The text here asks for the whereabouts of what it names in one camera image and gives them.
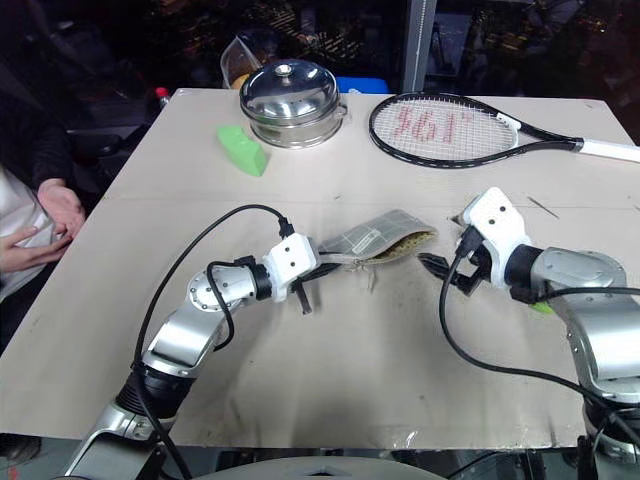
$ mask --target tennis racket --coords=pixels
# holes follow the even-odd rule
[[[533,150],[574,152],[640,162],[640,148],[547,132],[471,98],[404,93],[379,104],[369,134],[388,154],[435,168],[469,168]],[[523,143],[522,135],[537,141]]]

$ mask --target person's hand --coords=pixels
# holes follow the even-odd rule
[[[69,242],[71,242],[69,234],[45,247],[19,247],[16,245],[22,240],[33,237],[37,232],[36,227],[27,227],[11,235],[0,237],[0,271],[19,272],[62,258]]]
[[[38,201],[56,226],[53,233],[68,233],[75,238],[84,224],[84,208],[77,195],[65,187],[61,178],[50,178],[40,184]]]

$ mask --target bottle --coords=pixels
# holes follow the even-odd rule
[[[160,102],[160,108],[164,108],[169,103],[171,96],[169,96],[169,90],[164,87],[156,88],[156,97],[158,97],[158,101]]]

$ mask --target gray floor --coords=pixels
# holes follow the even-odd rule
[[[4,458],[0,458],[0,480],[51,479],[60,473],[77,444],[78,442],[74,440],[45,438],[42,442],[40,454],[33,460],[18,465],[10,465]],[[180,450],[194,476],[214,472],[220,453],[222,451],[229,451],[229,449],[222,450],[198,447],[184,447]],[[328,454],[332,452],[315,452],[316,455],[323,453]],[[392,458],[392,454],[389,451],[346,450],[340,453],[348,456]],[[418,452],[415,458],[409,455],[408,457],[411,457],[411,460],[407,463],[413,462],[414,465],[418,464],[421,468],[436,474],[448,475],[455,471],[460,465],[465,465],[482,454],[483,452],[481,451]],[[278,454],[278,451],[275,450],[262,450],[261,455],[263,458],[265,456],[272,458],[281,456],[281,454]],[[577,477],[576,470],[563,460],[560,452],[545,451],[543,453],[543,459],[546,479],[570,480]],[[168,463],[169,462],[167,462],[166,465],[166,471],[179,478],[177,470],[175,470],[173,465]],[[501,480],[531,478],[524,470],[525,468],[517,455],[504,454],[478,463],[477,466],[469,469],[463,475],[457,476],[456,479]]]

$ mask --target racket strings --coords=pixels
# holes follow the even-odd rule
[[[374,133],[411,155],[461,161],[513,148],[517,133],[483,110],[455,101],[406,99],[378,113]]]

